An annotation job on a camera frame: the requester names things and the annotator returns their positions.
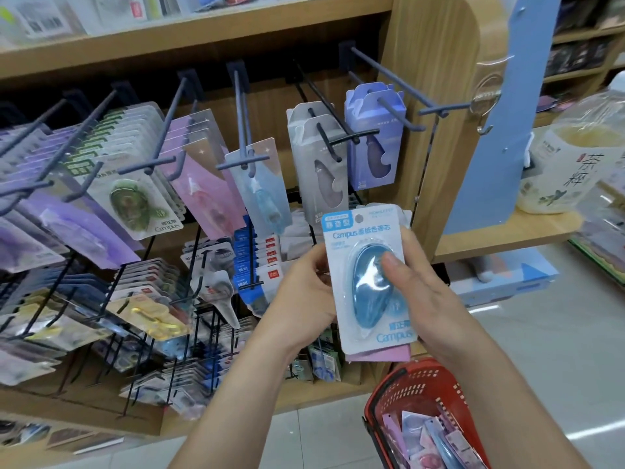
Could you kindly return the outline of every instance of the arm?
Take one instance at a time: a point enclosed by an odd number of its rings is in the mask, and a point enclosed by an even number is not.
[[[436,276],[414,234],[403,229],[402,243],[408,266],[386,253],[384,272],[428,352],[462,386],[492,467],[589,469],[512,361]]]
[[[291,268],[169,469],[258,467],[287,366],[336,315],[324,267],[319,245]]]

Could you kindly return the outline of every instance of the right hand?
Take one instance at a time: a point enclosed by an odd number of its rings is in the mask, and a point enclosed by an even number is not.
[[[436,275],[414,233],[402,227],[401,241],[406,264],[386,252],[384,274],[406,300],[412,328],[426,350],[452,372],[459,370],[480,344],[493,341]]]

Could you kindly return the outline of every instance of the floor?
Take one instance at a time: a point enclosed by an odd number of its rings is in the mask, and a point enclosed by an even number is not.
[[[540,248],[561,276],[546,291],[474,315],[595,468],[625,460],[625,295],[569,244]],[[361,421],[366,395],[273,418],[262,469],[378,469]],[[165,469],[182,439],[58,469]]]

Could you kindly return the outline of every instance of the blue label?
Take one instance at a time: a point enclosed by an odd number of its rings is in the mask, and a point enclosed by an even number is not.
[[[350,229],[354,226],[354,217],[351,211],[333,212],[325,214],[321,224],[324,232]]]

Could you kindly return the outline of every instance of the green correction tape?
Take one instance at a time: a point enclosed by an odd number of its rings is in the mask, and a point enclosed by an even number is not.
[[[110,198],[115,213],[135,232],[146,231],[151,218],[164,219],[168,215],[167,211],[150,205],[147,194],[135,180],[116,181]]]

